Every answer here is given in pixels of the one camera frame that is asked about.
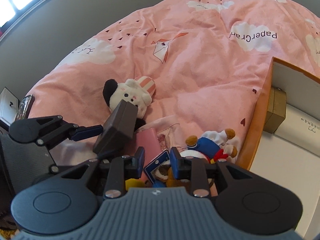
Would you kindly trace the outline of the sailor bear plush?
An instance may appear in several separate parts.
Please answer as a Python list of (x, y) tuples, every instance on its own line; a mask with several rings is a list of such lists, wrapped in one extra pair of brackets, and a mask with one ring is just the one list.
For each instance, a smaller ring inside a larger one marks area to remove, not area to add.
[[(186, 150), (180, 152), (182, 157), (195, 157), (202, 159), (205, 163), (214, 164), (220, 159), (233, 159), (238, 153), (238, 138), (231, 128), (221, 132), (206, 131), (199, 138), (195, 135), (187, 137)], [(183, 186), (189, 188), (190, 181), (177, 180), (174, 178), (171, 165), (166, 162), (155, 171), (156, 182), (161, 182), (166, 187)]]

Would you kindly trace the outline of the dark brown gift box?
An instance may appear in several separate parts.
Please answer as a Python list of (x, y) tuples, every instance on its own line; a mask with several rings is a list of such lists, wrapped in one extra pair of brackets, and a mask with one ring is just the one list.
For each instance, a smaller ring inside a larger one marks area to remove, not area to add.
[(122, 149), (133, 138), (138, 108), (121, 100), (103, 125), (103, 132), (97, 138), (93, 152), (96, 154)]

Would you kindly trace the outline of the pink notebook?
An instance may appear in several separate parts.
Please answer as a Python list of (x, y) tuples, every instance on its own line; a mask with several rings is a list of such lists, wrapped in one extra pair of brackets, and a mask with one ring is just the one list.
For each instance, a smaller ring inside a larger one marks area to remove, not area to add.
[(154, 128), (137, 132), (133, 139), (125, 146), (124, 153), (127, 155), (134, 155), (139, 147), (144, 147), (145, 160), (143, 167), (146, 167), (146, 165), (148, 165), (162, 152), (158, 136)]

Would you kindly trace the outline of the white black-eared plush keychain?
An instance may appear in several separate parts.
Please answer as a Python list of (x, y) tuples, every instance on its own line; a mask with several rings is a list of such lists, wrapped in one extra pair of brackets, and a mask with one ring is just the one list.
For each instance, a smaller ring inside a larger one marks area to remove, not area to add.
[(136, 131), (146, 124), (143, 118), (152, 103), (155, 90), (156, 84), (148, 76), (127, 79), (124, 83), (117, 83), (116, 80), (109, 79), (104, 84), (103, 97), (110, 112), (116, 109), (121, 100), (130, 102), (137, 107), (138, 113), (134, 129)]

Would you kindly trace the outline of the yellow tape measure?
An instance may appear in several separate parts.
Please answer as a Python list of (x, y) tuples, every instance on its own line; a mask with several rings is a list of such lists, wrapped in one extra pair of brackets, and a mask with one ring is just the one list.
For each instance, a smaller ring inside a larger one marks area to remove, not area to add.
[(128, 179), (125, 181), (125, 189), (128, 191), (130, 188), (145, 188), (146, 183), (140, 179)]

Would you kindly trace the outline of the blue paper hang tag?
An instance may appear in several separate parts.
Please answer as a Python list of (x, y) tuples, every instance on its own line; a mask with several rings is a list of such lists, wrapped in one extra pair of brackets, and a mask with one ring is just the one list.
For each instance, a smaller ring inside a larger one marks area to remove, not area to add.
[(154, 184), (156, 180), (162, 182), (167, 180), (169, 168), (169, 151), (168, 149), (165, 149), (143, 168), (143, 172), (147, 176), (149, 182)]

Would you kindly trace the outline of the phone on bedside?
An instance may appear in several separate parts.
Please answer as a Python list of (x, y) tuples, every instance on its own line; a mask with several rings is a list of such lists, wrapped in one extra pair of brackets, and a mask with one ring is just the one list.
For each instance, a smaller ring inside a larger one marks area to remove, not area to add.
[(33, 95), (25, 96), (19, 104), (14, 121), (27, 119), (34, 101), (35, 97)]

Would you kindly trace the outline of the white bedside drawer cabinet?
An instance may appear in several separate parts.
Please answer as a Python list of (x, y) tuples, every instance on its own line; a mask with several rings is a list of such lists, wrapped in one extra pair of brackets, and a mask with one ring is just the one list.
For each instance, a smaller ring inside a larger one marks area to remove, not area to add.
[(19, 99), (7, 87), (4, 87), (1, 91), (0, 103), (1, 127), (8, 129), (14, 122), (19, 104)]

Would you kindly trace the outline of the gold small box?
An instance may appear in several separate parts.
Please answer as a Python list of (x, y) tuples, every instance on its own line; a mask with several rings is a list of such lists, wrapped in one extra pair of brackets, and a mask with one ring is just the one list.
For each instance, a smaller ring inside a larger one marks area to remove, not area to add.
[(273, 134), (286, 118), (286, 93), (271, 87), (264, 131)]

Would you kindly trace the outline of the orange storage box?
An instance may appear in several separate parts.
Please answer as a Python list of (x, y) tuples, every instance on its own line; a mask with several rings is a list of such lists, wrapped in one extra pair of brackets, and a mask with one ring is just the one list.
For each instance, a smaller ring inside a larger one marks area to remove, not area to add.
[(236, 164), (294, 192), (297, 232), (319, 234), (319, 77), (271, 60)]

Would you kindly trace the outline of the white long box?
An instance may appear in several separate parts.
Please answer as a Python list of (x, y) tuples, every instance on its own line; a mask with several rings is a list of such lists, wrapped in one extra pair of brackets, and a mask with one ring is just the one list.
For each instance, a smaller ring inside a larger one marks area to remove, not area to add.
[(285, 120), (274, 134), (317, 156), (320, 154), (319, 120), (289, 104)]

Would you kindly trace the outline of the pink cloud-print duvet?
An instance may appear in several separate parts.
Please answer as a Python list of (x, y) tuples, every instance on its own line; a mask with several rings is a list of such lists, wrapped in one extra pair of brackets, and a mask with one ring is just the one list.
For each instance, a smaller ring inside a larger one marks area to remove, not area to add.
[(31, 90), (30, 117), (102, 124), (108, 79), (156, 84), (146, 122), (174, 115), (185, 135), (232, 128), (237, 163), (257, 151), (273, 59), (319, 78), (319, 17), (292, 0), (164, 0), (106, 27)]

